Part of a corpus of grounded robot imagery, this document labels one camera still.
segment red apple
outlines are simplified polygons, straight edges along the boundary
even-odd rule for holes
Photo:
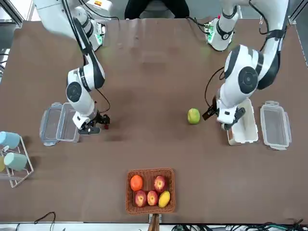
[[[163,176],[158,176],[154,180],[154,188],[158,193],[162,193],[166,187],[166,180]]]
[[[144,191],[139,190],[135,195],[135,203],[138,207],[143,207],[146,204],[146,194]]]
[[[158,195],[155,191],[149,191],[147,195],[148,204],[153,206],[157,205],[158,202]]]

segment green apple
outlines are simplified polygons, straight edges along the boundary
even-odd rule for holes
[[[200,121],[200,113],[198,109],[192,108],[188,111],[187,119],[190,124],[197,124]]]

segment person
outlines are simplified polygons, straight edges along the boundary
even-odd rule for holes
[[[152,0],[128,0],[125,9],[125,19],[139,18]],[[189,17],[189,8],[185,0],[161,0],[175,15],[175,18]]]

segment wicker basket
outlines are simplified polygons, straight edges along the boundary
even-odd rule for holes
[[[143,188],[146,193],[154,190],[154,179],[157,176],[163,176],[166,179],[167,188],[170,192],[170,202],[164,208],[159,206],[149,206],[138,207],[135,204],[135,192],[130,188],[130,179],[134,175],[139,175],[143,178]],[[139,169],[131,170],[127,175],[127,185],[126,185],[126,211],[129,214],[149,214],[149,213],[171,213],[175,209],[175,188],[174,188],[174,172],[170,168],[156,168],[156,169]]]

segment yellow cup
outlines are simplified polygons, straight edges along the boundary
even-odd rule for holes
[[[4,169],[5,169],[4,157],[0,156],[0,172],[2,172]]]

